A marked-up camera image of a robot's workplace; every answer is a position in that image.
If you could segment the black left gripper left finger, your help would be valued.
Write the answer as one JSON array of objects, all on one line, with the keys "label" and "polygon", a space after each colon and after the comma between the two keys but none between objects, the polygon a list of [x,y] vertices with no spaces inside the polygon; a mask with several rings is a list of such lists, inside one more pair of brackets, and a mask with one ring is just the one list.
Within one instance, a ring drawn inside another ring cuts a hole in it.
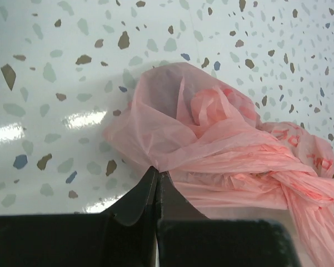
[{"label": "black left gripper left finger", "polygon": [[157,170],[95,214],[0,216],[0,266],[154,266]]}]

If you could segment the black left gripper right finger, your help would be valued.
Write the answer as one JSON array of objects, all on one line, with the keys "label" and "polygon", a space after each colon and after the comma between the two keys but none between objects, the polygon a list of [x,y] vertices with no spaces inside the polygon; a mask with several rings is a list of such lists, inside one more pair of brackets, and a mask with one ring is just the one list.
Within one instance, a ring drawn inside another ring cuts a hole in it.
[{"label": "black left gripper right finger", "polygon": [[156,191],[160,266],[299,266],[287,230],[272,220],[212,220],[160,174]]}]

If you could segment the pink plastic bag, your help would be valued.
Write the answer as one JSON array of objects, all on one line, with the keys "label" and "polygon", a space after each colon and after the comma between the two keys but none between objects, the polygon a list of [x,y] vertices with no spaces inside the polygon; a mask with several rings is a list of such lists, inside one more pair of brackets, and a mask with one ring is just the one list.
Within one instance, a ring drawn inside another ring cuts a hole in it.
[{"label": "pink plastic bag", "polygon": [[288,210],[316,266],[334,266],[334,153],[291,122],[261,122],[240,91],[186,62],[141,74],[104,130],[127,162],[169,172],[195,207]]}]

